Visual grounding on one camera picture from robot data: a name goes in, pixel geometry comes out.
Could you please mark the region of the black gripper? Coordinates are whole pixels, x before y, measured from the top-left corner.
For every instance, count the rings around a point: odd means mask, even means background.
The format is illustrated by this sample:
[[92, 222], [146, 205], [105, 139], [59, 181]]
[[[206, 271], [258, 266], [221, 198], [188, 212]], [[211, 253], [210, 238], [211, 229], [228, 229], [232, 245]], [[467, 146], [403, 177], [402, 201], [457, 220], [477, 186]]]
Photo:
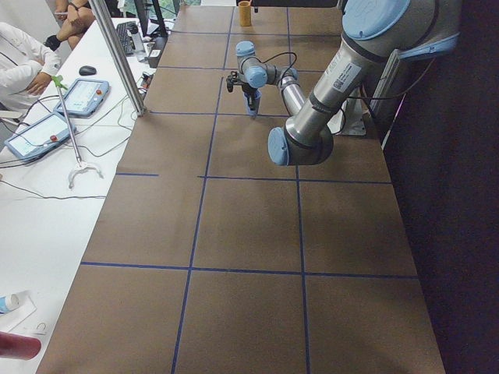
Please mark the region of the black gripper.
[[256, 98], [261, 96], [259, 89], [250, 86], [248, 83], [242, 83], [242, 91], [247, 100], [247, 107], [249, 112], [255, 112], [256, 110]]

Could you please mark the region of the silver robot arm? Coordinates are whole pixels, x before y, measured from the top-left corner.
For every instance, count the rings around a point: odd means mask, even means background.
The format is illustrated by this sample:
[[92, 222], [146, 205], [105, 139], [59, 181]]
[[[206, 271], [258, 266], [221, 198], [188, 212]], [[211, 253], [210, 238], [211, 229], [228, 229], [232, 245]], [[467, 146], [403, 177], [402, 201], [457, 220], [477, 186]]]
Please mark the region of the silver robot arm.
[[251, 41], [236, 45], [238, 68], [227, 77], [227, 89], [240, 86], [248, 113], [255, 115], [259, 89], [276, 86], [290, 116], [284, 126], [269, 133], [270, 159], [281, 166], [320, 164], [334, 146], [329, 122], [363, 79], [376, 66], [385, 65], [393, 51], [411, 60], [452, 51], [461, 12], [460, 1], [348, 1], [340, 47], [308, 96], [303, 95], [292, 66], [262, 62]]

